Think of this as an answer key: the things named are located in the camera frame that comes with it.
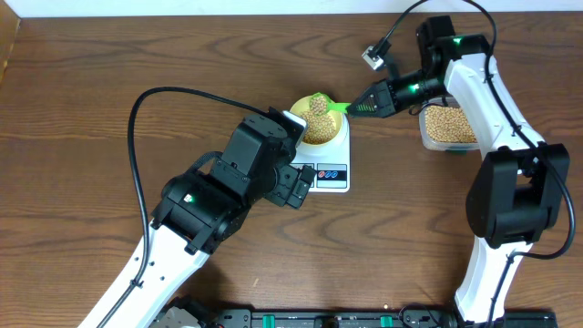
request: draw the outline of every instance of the yellow bowl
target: yellow bowl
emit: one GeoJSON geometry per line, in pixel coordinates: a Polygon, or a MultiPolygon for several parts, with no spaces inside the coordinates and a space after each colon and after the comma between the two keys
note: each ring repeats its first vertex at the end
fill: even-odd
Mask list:
{"type": "MultiPolygon", "coordinates": [[[[295,104],[293,104],[293,106],[291,106],[290,112],[296,116],[301,116],[304,111],[310,109],[310,98],[311,97],[312,96],[303,97],[302,99],[296,101],[295,104]]],[[[343,114],[341,112],[331,110],[326,115],[328,115],[332,118],[333,125],[334,125],[334,138],[336,138],[336,136],[338,136],[338,132],[340,132],[340,129],[343,126],[343,114]]],[[[332,141],[334,138],[331,138],[329,141],[324,142],[322,144],[311,144],[311,143],[308,143],[305,141],[302,141],[302,142],[306,143],[308,145],[320,146],[320,145],[327,144],[328,142],[332,141]]]]}

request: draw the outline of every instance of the robotic arm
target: robotic arm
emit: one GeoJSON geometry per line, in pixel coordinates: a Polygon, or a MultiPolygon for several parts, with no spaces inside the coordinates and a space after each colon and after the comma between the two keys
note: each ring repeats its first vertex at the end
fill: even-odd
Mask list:
{"type": "Polygon", "coordinates": [[[172,294],[198,270],[221,242],[239,230],[251,206],[261,198],[298,209],[315,170],[289,164],[306,123],[289,112],[270,108],[250,115],[233,132],[224,153],[211,152],[184,174],[171,179],[149,225],[150,256],[137,287],[109,317],[139,270],[142,238],[119,274],[80,327],[146,327],[172,294]],[[199,171],[216,159],[209,174],[199,171]]]}
{"type": "MultiPolygon", "coordinates": [[[[387,54],[388,42],[363,54],[375,70],[387,67],[390,79],[369,87],[348,112],[355,117],[392,116],[433,97],[452,95],[464,110],[482,154],[483,163],[466,199],[466,214],[475,234],[466,276],[455,293],[461,326],[484,323],[496,301],[495,290],[504,277],[506,259],[513,251],[528,252],[543,230],[557,220],[561,192],[533,149],[506,119],[486,83],[484,65],[489,44],[482,35],[458,36],[449,16],[428,18],[416,31],[422,69],[400,77],[387,54]],[[517,186],[517,176],[531,178],[517,186]]],[[[491,57],[489,71],[497,94],[524,135],[544,154],[565,180],[568,153],[562,144],[547,145],[520,114],[491,57]]],[[[504,315],[504,299],[521,257],[507,269],[493,318],[504,315]]]]}

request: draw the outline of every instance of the white wall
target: white wall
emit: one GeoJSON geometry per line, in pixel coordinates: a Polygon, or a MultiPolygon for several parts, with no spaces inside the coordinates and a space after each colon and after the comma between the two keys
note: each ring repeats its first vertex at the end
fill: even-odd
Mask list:
{"type": "MultiPolygon", "coordinates": [[[[400,13],[416,0],[5,0],[21,17],[400,13]]],[[[583,0],[477,0],[488,11],[579,11],[583,0]]],[[[434,0],[423,12],[475,11],[434,0]]]]}

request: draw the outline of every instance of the clear plastic container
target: clear plastic container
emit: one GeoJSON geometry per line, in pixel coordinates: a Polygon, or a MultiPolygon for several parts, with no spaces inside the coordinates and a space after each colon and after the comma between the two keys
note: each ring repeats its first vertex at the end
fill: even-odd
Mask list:
{"type": "MultiPolygon", "coordinates": [[[[447,101],[447,105],[451,108],[459,108],[459,104],[453,97],[446,97],[445,101],[447,101]]],[[[429,100],[430,104],[443,104],[441,98],[433,98],[429,100]]],[[[461,150],[478,150],[480,149],[479,145],[475,143],[460,143],[460,142],[440,142],[436,141],[433,138],[429,137],[427,133],[427,125],[425,124],[425,112],[422,111],[419,114],[419,130],[421,130],[421,140],[423,141],[423,145],[430,150],[453,150],[453,151],[461,151],[461,150]]]]}

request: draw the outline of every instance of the wooden table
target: wooden table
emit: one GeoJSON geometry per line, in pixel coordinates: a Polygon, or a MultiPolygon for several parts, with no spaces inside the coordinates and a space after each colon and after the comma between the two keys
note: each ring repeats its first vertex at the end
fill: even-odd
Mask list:
{"type": "MultiPolygon", "coordinates": [[[[408,17],[392,52],[419,67],[408,17]]],[[[144,90],[199,88],[259,108],[316,91],[352,101],[371,82],[361,53],[396,15],[26,19],[0,86],[0,326],[76,326],[140,238],[128,166],[129,110],[144,90]]],[[[534,128],[570,151],[568,185],[583,210],[583,14],[496,14],[496,57],[534,128]]],[[[479,14],[459,33],[486,32],[479,14]]],[[[189,95],[149,98],[136,127],[149,210],[165,182],[223,150],[247,113],[189,95]]],[[[480,166],[426,150],[416,118],[353,119],[352,189],[312,194],[301,210],[253,207],[239,233],[179,290],[209,305],[398,309],[444,304],[473,244],[465,195],[480,166]]],[[[565,211],[535,250],[567,232],[565,211]]],[[[556,261],[525,260],[507,308],[552,308],[580,326],[583,241],[556,261]]]]}

